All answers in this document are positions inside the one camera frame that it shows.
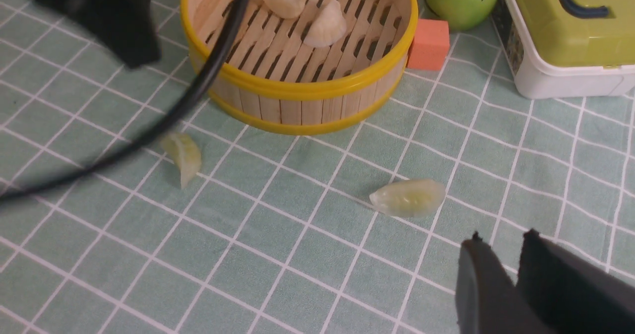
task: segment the yellow rim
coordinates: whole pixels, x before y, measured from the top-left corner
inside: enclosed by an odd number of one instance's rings
[[[367,87],[383,77],[408,53],[417,29],[417,20],[419,19],[417,0],[410,0],[410,5],[408,27],[401,40],[397,42],[397,45],[375,64],[350,76],[337,80],[312,83],[283,82],[253,76],[227,63],[221,68],[219,76],[244,90],[260,96],[288,101],[317,101],[342,96],[342,94],[350,94]],[[181,0],[181,22],[190,44],[190,51],[197,52],[206,60],[209,57],[209,49],[197,37],[188,15],[190,15],[188,0]]]
[[[236,110],[236,108],[230,106],[228,103],[220,99],[220,97],[218,97],[212,90],[209,90],[209,94],[210,98],[216,102],[218,107],[227,112],[227,114],[231,115],[231,117],[234,117],[235,119],[238,119],[238,121],[241,121],[250,126],[262,129],[263,131],[287,135],[316,135],[340,131],[350,126],[354,126],[364,119],[367,119],[374,112],[377,112],[379,108],[381,108],[381,106],[383,106],[383,104],[388,101],[390,95],[392,95],[392,93],[395,91],[395,88],[397,88],[397,85],[399,85],[399,80],[395,82],[394,85],[392,85],[388,92],[386,92],[380,99],[375,101],[372,106],[366,108],[362,112],[356,113],[351,117],[339,121],[324,124],[315,124],[310,126],[292,126],[288,124],[263,121],[262,119],[257,119],[256,117],[252,117],[248,114],[240,112],[239,110]]]

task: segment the black cable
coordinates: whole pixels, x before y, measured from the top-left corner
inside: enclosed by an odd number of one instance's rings
[[[7,190],[6,193],[0,196],[0,204],[23,199],[27,196],[33,196],[34,194],[48,192],[64,185],[70,185],[85,176],[103,171],[104,169],[129,158],[134,153],[141,150],[141,148],[147,146],[157,138],[161,137],[161,135],[168,132],[175,124],[185,117],[197,105],[197,103],[202,100],[202,98],[207,95],[208,89],[211,87],[213,81],[218,75],[218,72],[220,71],[220,68],[223,66],[227,56],[229,55],[229,51],[236,39],[236,35],[238,34],[238,29],[240,28],[243,17],[245,16],[248,3],[249,0],[234,0],[233,6],[227,17],[227,22],[225,22],[225,26],[223,26],[223,29],[220,31],[220,36],[218,36],[218,41],[211,50],[209,58],[201,68],[198,76],[184,92],[177,104],[173,106],[165,117],[158,121],[152,128],[139,135],[136,139],[133,139],[132,143],[128,146],[125,146],[119,151],[116,151],[116,153],[105,157],[101,161],[87,167],[86,169],[60,174],[52,180],[36,185],[28,185],[21,190]]]

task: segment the orange block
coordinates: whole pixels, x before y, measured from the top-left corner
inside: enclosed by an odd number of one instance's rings
[[[449,26],[444,20],[419,19],[406,67],[439,71],[449,51]]]

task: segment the fabric surface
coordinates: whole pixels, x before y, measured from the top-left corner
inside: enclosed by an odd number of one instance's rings
[[[163,60],[127,72],[28,0],[0,0],[0,182],[123,144],[193,77],[179,0],[155,0]],[[206,102],[181,124],[200,175],[158,146],[87,182],[0,208],[0,328],[13,333],[458,332],[458,245],[475,230],[514,277],[522,233],[635,284],[633,94],[518,96],[487,21],[442,72],[408,71],[360,125],[248,128]],[[433,178],[435,216],[376,214],[388,182]]]

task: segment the popsicle stick steamer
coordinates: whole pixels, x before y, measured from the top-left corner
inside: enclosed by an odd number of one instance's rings
[[[182,0],[190,60],[199,71],[232,0]],[[330,47],[303,39],[331,0],[308,0],[281,19],[251,0],[231,53],[209,94],[232,117],[274,133],[319,134],[376,112],[403,74],[417,26],[416,0],[337,0],[345,36]]]

